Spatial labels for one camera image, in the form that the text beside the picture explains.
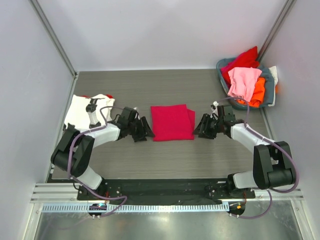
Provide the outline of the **crimson t shirt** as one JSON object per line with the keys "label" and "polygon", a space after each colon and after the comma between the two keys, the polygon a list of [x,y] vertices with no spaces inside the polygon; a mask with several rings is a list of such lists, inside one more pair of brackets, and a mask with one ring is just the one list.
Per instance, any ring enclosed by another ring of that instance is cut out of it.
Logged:
{"label": "crimson t shirt", "polygon": [[151,106],[153,141],[194,140],[196,112],[186,104]]}

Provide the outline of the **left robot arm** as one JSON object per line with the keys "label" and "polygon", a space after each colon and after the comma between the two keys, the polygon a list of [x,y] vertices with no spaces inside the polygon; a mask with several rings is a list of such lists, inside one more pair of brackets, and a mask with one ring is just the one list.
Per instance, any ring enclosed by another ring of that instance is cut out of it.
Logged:
{"label": "left robot arm", "polygon": [[80,183],[95,200],[106,195],[107,185],[105,179],[90,167],[93,149],[128,135],[134,142],[155,137],[146,117],[139,116],[134,108],[124,107],[114,120],[107,120],[105,116],[103,120],[103,125],[97,124],[87,130],[79,130],[69,123],[50,158],[55,167],[67,172],[67,176]]}

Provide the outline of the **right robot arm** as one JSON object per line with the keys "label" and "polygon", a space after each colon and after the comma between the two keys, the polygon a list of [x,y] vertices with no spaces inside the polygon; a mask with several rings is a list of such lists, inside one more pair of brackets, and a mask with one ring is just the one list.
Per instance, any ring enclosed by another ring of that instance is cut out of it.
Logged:
{"label": "right robot arm", "polygon": [[251,171],[231,173],[225,185],[226,194],[237,198],[244,190],[273,190],[283,193],[280,187],[291,186],[286,192],[292,192],[298,185],[298,173],[291,155],[291,149],[285,141],[269,139],[242,119],[237,119],[231,105],[211,105],[211,114],[205,113],[194,134],[200,138],[213,140],[219,133],[239,142],[253,156]]}

